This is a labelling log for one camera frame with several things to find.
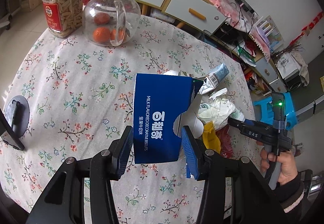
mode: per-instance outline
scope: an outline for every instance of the pink cloth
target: pink cloth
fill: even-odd
[[[233,8],[228,0],[209,0],[224,16],[226,16],[226,23],[233,26],[235,29],[246,32],[251,29],[251,22],[245,18],[245,24],[243,20],[239,19],[239,12]],[[259,45],[267,61],[270,59],[270,49],[262,37],[259,35],[255,25],[250,31],[250,35],[254,38],[254,41]]]

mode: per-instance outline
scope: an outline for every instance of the floral tablecloth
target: floral tablecloth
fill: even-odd
[[[30,106],[28,129],[17,151],[0,141],[0,181],[5,193],[28,212],[61,163],[69,156],[93,157],[132,125],[134,75],[182,70],[197,76],[225,63],[229,74],[219,85],[248,119],[254,119],[249,91],[238,63],[174,26],[142,16],[132,40],[100,47],[78,29],[66,39],[46,30],[22,62],[8,95],[23,95]],[[230,131],[236,158],[259,164],[255,141]],[[134,164],[112,182],[120,223],[195,222],[204,182],[185,178],[186,161]],[[226,181],[226,207],[231,201]],[[91,223],[88,179],[85,221]]]

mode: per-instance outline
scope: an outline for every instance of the blue biscuit box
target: blue biscuit box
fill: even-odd
[[[136,164],[177,161],[181,138],[174,134],[176,118],[185,112],[203,81],[191,77],[136,74],[133,105]]]

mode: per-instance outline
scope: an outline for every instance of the orange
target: orange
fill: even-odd
[[[98,43],[105,43],[110,39],[110,30],[107,27],[98,27],[93,31],[93,40]]]
[[[125,31],[120,27],[118,30],[118,36],[121,38],[125,34]]]
[[[116,38],[116,29],[110,31],[110,40],[115,40]]]
[[[116,38],[116,29],[110,31],[110,40],[115,40]],[[118,30],[118,37],[121,38],[124,35],[124,30],[120,27]]]
[[[110,21],[109,14],[106,13],[98,13],[94,17],[94,22],[98,25],[107,24]]]

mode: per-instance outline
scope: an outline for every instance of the human hand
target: human hand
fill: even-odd
[[[257,141],[257,144],[262,146],[263,143]],[[267,158],[269,161],[275,162],[276,156],[273,153],[267,154],[266,150],[263,148],[260,152],[261,156],[261,172],[265,172],[269,167],[269,163],[267,162]],[[281,163],[281,172],[279,175],[278,182],[280,183],[280,186],[288,183],[289,181],[293,180],[297,174],[297,167],[295,158],[291,151],[287,152],[280,152],[280,155],[277,158],[277,162]]]

